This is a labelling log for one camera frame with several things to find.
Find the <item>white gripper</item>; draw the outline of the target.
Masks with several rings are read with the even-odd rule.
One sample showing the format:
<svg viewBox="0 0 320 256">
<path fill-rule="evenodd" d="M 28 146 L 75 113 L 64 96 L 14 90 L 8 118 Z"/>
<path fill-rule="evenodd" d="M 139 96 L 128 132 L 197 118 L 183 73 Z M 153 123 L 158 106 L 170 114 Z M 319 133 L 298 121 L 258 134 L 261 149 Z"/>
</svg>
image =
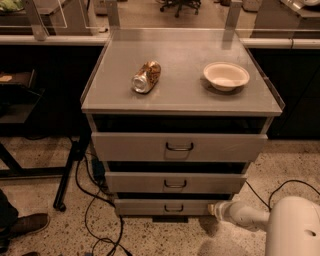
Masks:
<svg viewBox="0 0 320 256">
<path fill-rule="evenodd" d="M 216 205 L 208 204 L 208 211 L 214 214 L 219 221 L 235 223 L 238 220 L 238 210 L 241 204 L 233 201 L 222 201 Z"/>
</svg>

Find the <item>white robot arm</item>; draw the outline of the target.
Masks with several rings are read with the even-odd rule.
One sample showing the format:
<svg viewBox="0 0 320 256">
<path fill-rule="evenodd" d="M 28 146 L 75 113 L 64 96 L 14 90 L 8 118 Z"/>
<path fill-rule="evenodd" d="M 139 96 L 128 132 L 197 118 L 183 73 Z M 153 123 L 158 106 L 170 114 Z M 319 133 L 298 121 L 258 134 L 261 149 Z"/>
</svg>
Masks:
<svg viewBox="0 0 320 256">
<path fill-rule="evenodd" d="M 265 256 L 320 256 L 320 206 L 305 198 L 279 200 L 270 212 L 242 201 L 208 205 L 218 221 L 266 232 Z"/>
</svg>

